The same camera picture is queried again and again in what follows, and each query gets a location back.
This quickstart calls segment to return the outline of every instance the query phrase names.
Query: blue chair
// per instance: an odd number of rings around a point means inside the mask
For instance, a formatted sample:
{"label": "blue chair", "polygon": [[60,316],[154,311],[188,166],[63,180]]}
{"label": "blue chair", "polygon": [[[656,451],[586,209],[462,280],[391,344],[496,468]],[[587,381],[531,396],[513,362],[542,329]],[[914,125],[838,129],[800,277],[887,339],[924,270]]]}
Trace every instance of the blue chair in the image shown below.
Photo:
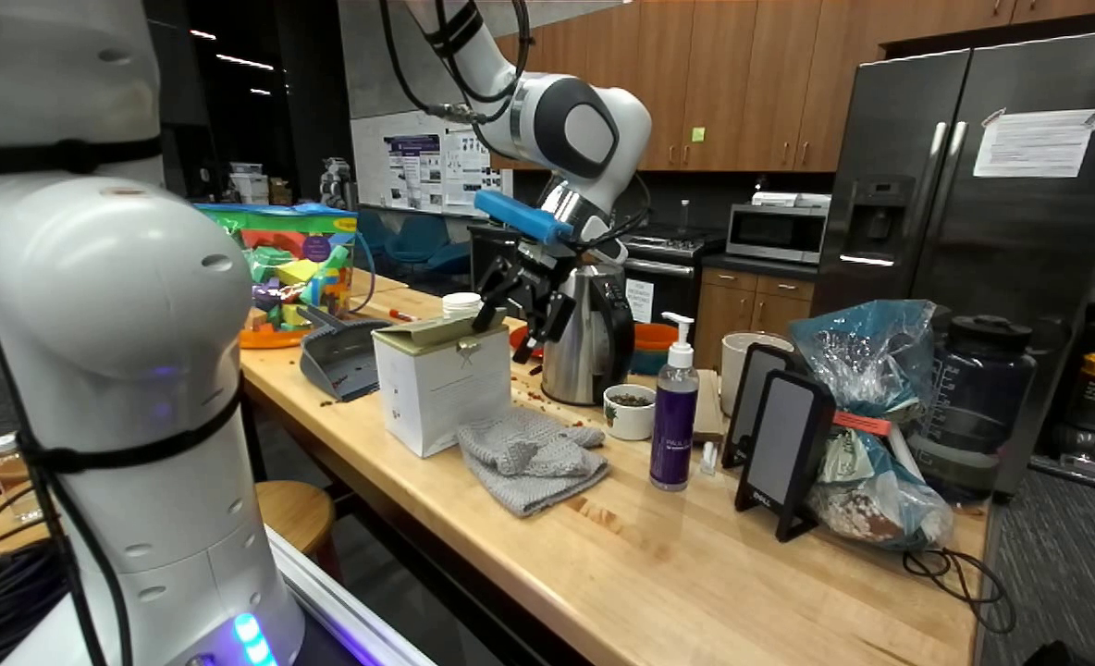
{"label": "blue chair", "polygon": [[362,234],[362,241],[366,241],[367,248],[371,250],[374,265],[382,268],[388,240],[395,239],[395,231],[391,231],[391,228],[383,223],[377,211],[358,211],[358,232]]}
{"label": "blue chair", "polygon": [[428,259],[428,271],[442,275],[470,273],[470,243],[451,243]]}
{"label": "blue chair", "polygon": [[419,265],[449,244],[449,228],[443,217],[408,216],[400,233],[384,243],[388,256],[405,265]]}

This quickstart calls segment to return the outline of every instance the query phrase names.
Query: dustpan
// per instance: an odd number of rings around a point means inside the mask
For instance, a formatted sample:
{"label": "dustpan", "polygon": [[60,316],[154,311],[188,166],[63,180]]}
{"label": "dustpan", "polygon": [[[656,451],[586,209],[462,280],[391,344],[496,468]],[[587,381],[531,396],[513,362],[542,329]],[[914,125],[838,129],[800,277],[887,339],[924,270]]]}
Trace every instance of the dustpan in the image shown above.
{"label": "dustpan", "polygon": [[301,338],[301,371],[310,382],[337,401],[378,391],[371,330],[387,329],[390,321],[361,319],[342,321],[318,308],[300,308],[316,329]]}

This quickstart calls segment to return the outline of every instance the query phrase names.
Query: soap dispenser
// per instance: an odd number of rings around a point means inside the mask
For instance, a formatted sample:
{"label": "soap dispenser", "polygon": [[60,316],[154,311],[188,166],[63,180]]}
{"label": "soap dispenser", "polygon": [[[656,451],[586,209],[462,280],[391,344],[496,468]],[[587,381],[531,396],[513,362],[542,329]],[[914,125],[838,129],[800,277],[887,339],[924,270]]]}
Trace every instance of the soap dispenser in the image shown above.
{"label": "soap dispenser", "polygon": [[688,344],[688,331],[695,320],[675,312],[662,312],[662,317],[679,324],[679,338],[670,345],[667,366],[658,371],[654,438],[650,443],[650,482],[657,489],[675,492],[688,487],[700,376],[692,368],[694,351]]}

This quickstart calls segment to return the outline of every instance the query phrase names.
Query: refrigerator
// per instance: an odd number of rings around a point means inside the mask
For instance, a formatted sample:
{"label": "refrigerator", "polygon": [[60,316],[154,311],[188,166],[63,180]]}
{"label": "refrigerator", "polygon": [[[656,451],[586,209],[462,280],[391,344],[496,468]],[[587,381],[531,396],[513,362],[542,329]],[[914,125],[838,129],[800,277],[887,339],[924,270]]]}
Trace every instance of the refrigerator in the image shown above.
{"label": "refrigerator", "polygon": [[1033,328],[1016,493],[1095,278],[1095,33],[861,65],[812,314],[929,299]]}

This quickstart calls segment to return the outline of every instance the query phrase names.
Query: stainless steel kettle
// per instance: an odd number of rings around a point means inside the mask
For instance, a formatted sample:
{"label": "stainless steel kettle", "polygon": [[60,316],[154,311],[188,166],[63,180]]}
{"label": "stainless steel kettle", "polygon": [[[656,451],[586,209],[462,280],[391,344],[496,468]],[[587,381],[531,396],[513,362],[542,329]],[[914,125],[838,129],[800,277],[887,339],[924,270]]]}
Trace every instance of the stainless steel kettle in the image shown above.
{"label": "stainless steel kettle", "polygon": [[620,265],[580,265],[560,291],[576,308],[560,342],[544,345],[543,392],[566,404],[601,404],[609,387],[623,383],[634,354],[634,318]]}

